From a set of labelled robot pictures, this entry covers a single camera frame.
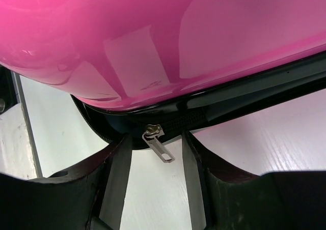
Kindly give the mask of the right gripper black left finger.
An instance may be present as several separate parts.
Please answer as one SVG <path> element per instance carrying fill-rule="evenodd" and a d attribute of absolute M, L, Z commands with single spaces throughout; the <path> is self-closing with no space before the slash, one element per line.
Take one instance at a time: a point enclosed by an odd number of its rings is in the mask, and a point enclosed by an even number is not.
<path fill-rule="evenodd" d="M 1 174 L 1 229 L 119 229 L 131 156 L 126 135 L 48 178 Z"/>

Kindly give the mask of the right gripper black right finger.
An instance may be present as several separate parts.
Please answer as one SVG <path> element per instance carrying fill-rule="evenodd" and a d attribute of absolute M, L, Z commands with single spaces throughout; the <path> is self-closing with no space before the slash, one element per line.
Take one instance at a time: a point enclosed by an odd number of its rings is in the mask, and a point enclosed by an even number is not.
<path fill-rule="evenodd" d="M 325 229 L 325 172 L 255 175 L 182 133 L 192 229 Z"/>

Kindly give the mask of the silver zipper pull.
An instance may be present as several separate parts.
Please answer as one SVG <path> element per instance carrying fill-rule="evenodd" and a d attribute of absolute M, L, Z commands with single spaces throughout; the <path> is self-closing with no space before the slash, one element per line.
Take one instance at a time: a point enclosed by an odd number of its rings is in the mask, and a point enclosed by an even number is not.
<path fill-rule="evenodd" d="M 158 140 L 165 133 L 161 125 L 147 125 L 142 134 L 143 141 L 153 150 L 163 163 L 175 161 L 172 153 Z"/>

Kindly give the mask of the pink hard-shell suitcase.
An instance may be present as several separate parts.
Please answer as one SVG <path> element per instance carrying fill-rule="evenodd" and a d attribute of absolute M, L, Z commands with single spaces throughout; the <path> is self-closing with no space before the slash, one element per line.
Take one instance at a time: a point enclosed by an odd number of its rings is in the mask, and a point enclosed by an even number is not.
<path fill-rule="evenodd" d="M 1 64 L 144 149 L 325 88 L 325 0 L 1 0 Z"/>

